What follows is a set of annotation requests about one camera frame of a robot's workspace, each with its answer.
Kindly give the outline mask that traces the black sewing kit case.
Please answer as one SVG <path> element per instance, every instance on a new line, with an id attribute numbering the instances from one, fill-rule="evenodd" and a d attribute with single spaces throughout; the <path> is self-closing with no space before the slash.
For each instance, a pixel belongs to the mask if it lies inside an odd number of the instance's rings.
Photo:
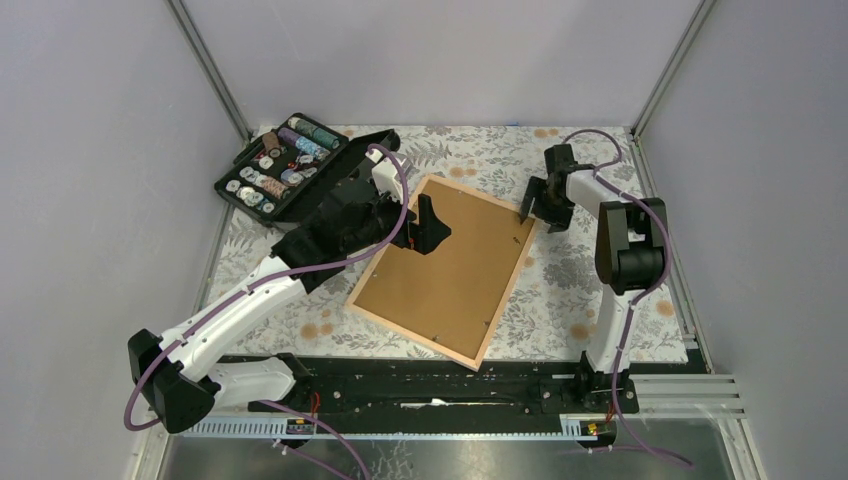
<path id="1" fill-rule="evenodd" d="M 340 146 L 329 150 L 326 159 L 318 160 L 280 140 L 284 153 L 270 158 L 261 137 L 269 131 L 277 134 L 281 127 L 290 128 L 290 117 L 302 117 L 328 130 L 339 138 Z M 227 173 L 213 184 L 214 191 L 227 203 L 267 227 L 305 219 L 343 179 L 358 177 L 371 144 L 393 151 L 401 145 L 399 135 L 392 129 L 351 139 L 300 112 L 289 118 L 257 134 L 233 160 Z"/>

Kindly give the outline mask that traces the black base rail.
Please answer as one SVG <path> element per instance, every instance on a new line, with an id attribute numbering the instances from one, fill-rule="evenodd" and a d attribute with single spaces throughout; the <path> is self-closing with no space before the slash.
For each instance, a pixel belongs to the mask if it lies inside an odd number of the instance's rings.
<path id="1" fill-rule="evenodd" d="M 609 422 L 639 410 L 633 382 L 591 374 L 578 362 L 293 357 L 295 385 L 282 399 L 252 401 L 253 413 L 287 407 L 318 419 L 439 415 L 458 418 L 561 415 Z"/>

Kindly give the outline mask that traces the teal thread spool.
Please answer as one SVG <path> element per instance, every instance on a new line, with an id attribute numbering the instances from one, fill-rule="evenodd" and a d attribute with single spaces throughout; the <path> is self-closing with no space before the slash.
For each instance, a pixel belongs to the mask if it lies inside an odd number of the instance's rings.
<path id="1" fill-rule="evenodd" d="M 339 138 L 328 130 L 302 117 L 290 117 L 287 125 L 301 136 L 305 136 L 321 147 L 332 150 L 340 146 Z"/>

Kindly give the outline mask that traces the brown frame backing board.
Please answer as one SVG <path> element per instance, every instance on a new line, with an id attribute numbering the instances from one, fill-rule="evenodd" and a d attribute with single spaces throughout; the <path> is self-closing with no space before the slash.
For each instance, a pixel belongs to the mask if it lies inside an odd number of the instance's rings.
<path id="1" fill-rule="evenodd" d="M 478 370 L 536 236 L 518 206 L 436 175 L 421 181 L 451 230 L 434 252 L 378 253 L 347 308 L 471 370 Z"/>

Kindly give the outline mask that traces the floral patterned table mat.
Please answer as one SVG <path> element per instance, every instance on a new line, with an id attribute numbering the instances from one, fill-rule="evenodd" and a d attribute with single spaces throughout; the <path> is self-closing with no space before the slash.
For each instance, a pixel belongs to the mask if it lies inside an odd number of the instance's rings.
<path id="1" fill-rule="evenodd" d="M 545 173 L 544 151 L 570 140 L 582 163 L 603 166 L 603 177 L 633 195 L 642 188 L 622 127 L 400 126 L 400 150 L 410 158 L 408 178 L 440 175 L 511 204 L 527 181 Z M 232 215 L 205 296 L 212 302 L 235 286 L 280 238 L 246 214 Z M 600 336 L 602 286 L 594 265 L 596 222 L 577 210 L 570 228 L 540 228 L 487 349 L 490 360 L 565 360 Z M 349 267 L 316 292 L 287 304 L 234 346 L 234 352 L 270 355 L 431 359 L 434 352 L 372 322 L 346 306 L 364 271 Z M 662 287 L 638 305 L 631 328 L 635 362 L 687 359 L 672 292 Z"/>

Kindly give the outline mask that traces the left aluminium corner post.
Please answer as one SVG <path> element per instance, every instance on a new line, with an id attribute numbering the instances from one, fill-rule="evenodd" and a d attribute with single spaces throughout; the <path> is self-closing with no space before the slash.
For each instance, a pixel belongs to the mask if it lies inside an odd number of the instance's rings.
<path id="1" fill-rule="evenodd" d="M 188 5 L 183 0 L 165 0 L 164 3 L 171 12 L 179 31 L 186 40 L 237 135 L 244 142 L 250 141 L 252 138 L 251 128 L 196 25 Z"/>

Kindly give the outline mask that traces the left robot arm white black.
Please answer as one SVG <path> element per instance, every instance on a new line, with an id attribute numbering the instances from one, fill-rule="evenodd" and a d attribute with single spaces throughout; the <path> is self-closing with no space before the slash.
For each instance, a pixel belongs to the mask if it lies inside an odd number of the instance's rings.
<path id="1" fill-rule="evenodd" d="M 222 357 L 276 308 L 313 292 L 347 266 L 388 245 L 427 255 L 450 234 L 426 194 L 410 210 L 406 188 L 394 195 L 370 181 L 342 182 L 223 297 L 161 334 L 142 329 L 129 339 L 134 387 L 124 411 L 126 428 L 152 425 L 133 421 L 139 399 L 169 433 L 188 430 L 215 409 L 252 402 L 301 409 L 311 387 L 284 360 L 224 363 Z"/>

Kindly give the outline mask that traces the brown thread spool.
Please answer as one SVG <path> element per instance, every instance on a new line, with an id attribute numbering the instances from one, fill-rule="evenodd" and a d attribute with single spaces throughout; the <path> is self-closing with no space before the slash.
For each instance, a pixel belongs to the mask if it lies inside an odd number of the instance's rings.
<path id="1" fill-rule="evenodd" d="M 266 155 L 270 158 L 279 158 L 284 153 L 284 146 L 281 144 L 278 135 L 274 131 L 264 133 L 261 140 Z"/>

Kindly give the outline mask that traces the right aluminium corner post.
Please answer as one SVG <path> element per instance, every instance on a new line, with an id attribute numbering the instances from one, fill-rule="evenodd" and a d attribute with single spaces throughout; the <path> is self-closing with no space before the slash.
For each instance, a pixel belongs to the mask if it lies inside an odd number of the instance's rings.
<path id="1" fill-rule="evenodd" d="M 647 130 L 648 125 L 659 108 L 664 95 L 671 87 L 671 84 L 686 59 L 688 52 L 695 44 L 700 31 L 707 23 L 707 20 L 717 4 L 717 0 L 701 0 L 698 2 L 694 13 L 688 21 L 681 37 L 672 51 L 669 60 L 663 67 L 656 84 L 652 88 L 645 105 L 641 109 L 630 130 L 630 134 L 634 138 L 641 137 Z"/>

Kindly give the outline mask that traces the light blue thread spool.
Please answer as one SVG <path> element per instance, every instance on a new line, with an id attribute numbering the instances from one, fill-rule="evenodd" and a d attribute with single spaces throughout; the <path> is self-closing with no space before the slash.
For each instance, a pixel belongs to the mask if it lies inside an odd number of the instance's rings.
<path id="1" fill-rule="evenodd" d="M 295 141 L 295 146 L 302 152 L 313 156 L 315 159 L 324 160 L 330 155 L 330 151 L 323 146 L 315 143 L 305 136 L 299 136 Z"/>

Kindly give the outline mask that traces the purple thread spool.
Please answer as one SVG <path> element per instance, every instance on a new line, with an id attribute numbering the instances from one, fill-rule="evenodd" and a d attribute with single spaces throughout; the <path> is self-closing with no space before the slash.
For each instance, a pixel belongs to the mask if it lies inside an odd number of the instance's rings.
<path id="1" fill-rule="evenodd" d="M 281 127 L 277 132 L 280 140 L 287 145 L 297 148 L 300 151 L 306 151 L 306 139 L 296 131 L 287 127 Z"/>

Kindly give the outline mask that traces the aluminium corner post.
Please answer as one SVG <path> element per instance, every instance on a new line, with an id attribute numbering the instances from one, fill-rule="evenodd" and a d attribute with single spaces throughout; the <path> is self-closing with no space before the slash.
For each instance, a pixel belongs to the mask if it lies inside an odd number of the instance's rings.
<path id="1" fill-rule="evenodd" d="M 695 44 L 700 31 L 707 23 L 707 20 L 717 4 L 717 0 L 701 0 L 698 2 L 694 13 L 688 21 L 681 37 L 672 51 L 669 60 L 663 67 L 656 84 L 652 88 L 645 105 L 641 109 L 630 130 L 630 134 L 634 138 L 641 137 L 647 130 L 648 125 L 659 108 L 664 95 L 671 87 L 671 84 L 686 59 L 688 52 Z"/>
<path id="2" fill-rule="evenodd" d="M 164 3 L 171 12 L 179 31 L 186 40 L 237 135 L 244 142 L 250 141 L 252 138 L 251 128 L 196 25 L 188 5 L 183 0 L 165 0 Z"/>

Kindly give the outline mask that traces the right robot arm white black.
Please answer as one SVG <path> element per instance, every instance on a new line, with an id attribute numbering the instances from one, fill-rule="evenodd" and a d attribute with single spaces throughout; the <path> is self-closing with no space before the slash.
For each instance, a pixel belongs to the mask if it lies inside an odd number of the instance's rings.
<path id="1" fill-rule="evenodd" d="M 569 144 L 546 149 L 544 159 L 546 176 L 530 178 L 519 218 L 540 220 L 550 233 L 567 230 L 578 207 L 596 219 L 594 265 L 603 285 L 600 338 L 591 341 L 585 357 L 594 372 L 619 374 L 629 368 L 636 306 L 669 274 L 665 203 L 613 185 L 598 167 L 578 163 Z"/>

